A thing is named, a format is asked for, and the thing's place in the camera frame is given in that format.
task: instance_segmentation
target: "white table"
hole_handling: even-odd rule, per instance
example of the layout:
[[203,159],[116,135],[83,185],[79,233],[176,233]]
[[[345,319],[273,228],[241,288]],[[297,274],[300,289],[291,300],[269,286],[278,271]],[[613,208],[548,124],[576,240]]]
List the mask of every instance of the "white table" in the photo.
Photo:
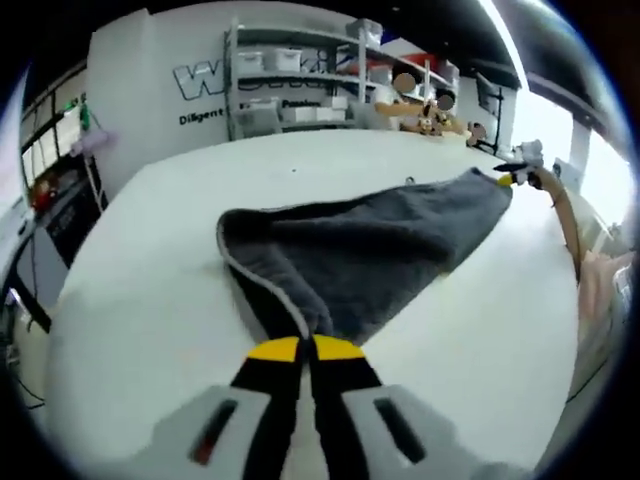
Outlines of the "white table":
[[[245,140],[140,171],[73,264],[51,330],[54,441],[79,464],[145,447],[154,424],[227,383],[261,340],[215,241],[230,208],[349,198],[499,161],[461,137],[319,131]],[[364,347],[386,383],[448,417],[486,461],[532,468],[560,417],[577,348],[573,267],[544,192],[518,188],[485,242]]]

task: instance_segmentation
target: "black frame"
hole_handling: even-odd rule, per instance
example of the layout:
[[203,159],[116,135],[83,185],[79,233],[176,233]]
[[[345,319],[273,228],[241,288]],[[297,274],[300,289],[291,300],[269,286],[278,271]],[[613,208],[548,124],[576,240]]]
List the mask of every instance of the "black frame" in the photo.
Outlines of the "black frame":
[[498,120],[498,126],[496,127],[496,138],[494,139],[493,143],[487,142],[486,140],[478,140],[475,144],[475,147],[480,150],[483,150],[482,147],[489,147],[492,151],[492,154],[495,156],[497,155],[498,149],[500,148],[500,125],[502,123],[502,102],[504,100],[504,95],[502,95],[502,87],[497,87],[496,85],[491,83],[480,72],[475,72],[475,78],[476,89],[478,91],[478,104],[481,108],[484,109],[484,107],[482,107],[482,97],[495,98],[496,100],[498,100],[498,111],[489,112]]
[[18,275],[18,263],[22,258],[22,255],[25,253],[25,250],[30,245],[30,241],[35,242],[35,228],[34,230],[27,235],[20,246],[15,251],[13,255],[13,259],[11,260],[11,264],[9,265],[9,269],[7,271],[7,277],[4,279],[4,284],[0,289],[0,294],[2,295],[2,300],[9,294],[9,290],[14,289],[16,293],[20,296],[20,301],[22,305],[27,310],[29,315],[34,322],[36,322],[40,327],[48,334],[51,329],[51,317],[45,312],[42,306],[38,303],[38,299],[35,298],[27,286],[24,284],[20,275]]

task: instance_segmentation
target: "black cabinet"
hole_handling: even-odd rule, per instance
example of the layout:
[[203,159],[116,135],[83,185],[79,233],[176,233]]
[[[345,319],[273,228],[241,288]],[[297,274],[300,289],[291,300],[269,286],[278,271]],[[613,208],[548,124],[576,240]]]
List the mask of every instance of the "black cabinet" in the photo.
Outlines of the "black cabinet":
[[82,242],[99,217],[100,211],[89,181],[84,179],[63,194],[41,219],[67,267],[73,263]]

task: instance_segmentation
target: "window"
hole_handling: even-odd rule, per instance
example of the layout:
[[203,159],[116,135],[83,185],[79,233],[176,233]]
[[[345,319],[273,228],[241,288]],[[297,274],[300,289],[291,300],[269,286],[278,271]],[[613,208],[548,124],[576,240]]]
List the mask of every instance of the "window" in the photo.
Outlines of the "window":
[[629,164],[593,131],[580,193],[608,226],[622,223],[635,193]]
[[33,185],[38,176],[58,160],[53,128],[47,130],[42,137],[29,147],[22,155],[27,185]]
[[60,156],[71,151],[71,145],[80,139],[80,107],[67,111],[62,120],[56,125],[58,133],[58,147]]
[[540,139],[544,165],[551,169],[556,158],[569,161],[573,116],[540,95],[519,91],[511,145]]

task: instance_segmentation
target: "white wall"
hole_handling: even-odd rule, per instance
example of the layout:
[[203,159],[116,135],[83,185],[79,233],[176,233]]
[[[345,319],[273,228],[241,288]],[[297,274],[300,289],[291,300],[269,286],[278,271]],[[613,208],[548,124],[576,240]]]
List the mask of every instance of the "white wall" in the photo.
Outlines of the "white wall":
[[[502,102],[502,121],[500,123],[500,145],[511,146],[511,135],[516,115],[517,93],[507,87],[502,87],[504,101]],[[467,122],[479,122],[487,129],[489,142],[493,142],[496,134],[497,120],[489,112],[480,108],[478,104],[478,89],[475,78],[460,77],[460,89],[458,91],[458,117]]]
[[584,171],[587,168],[589,159],[589,139],[591,130],[576,120],[573,121],[573,131],[571,134],[571,152],[569,153],[569,164],[574,167],[579,174],[578,186],[582,185]]
[[[223,34],[235,15],[247,24],[336,32],[353,21],[301,5],[216,2],[153,16],[140,10],[95,32],[87,61],[87,98],[102,126],[116,134],[113,147],[96,155],[108,198],[144,165],[227,140]],[[194,91],[200,95],[185,98],[175,75],[193,74],[197,65],[210,65],[211,72],[204,72],[187,92],[189,97]],[[180,124],[181,117],[204,113],[208,118],[200,122]]]

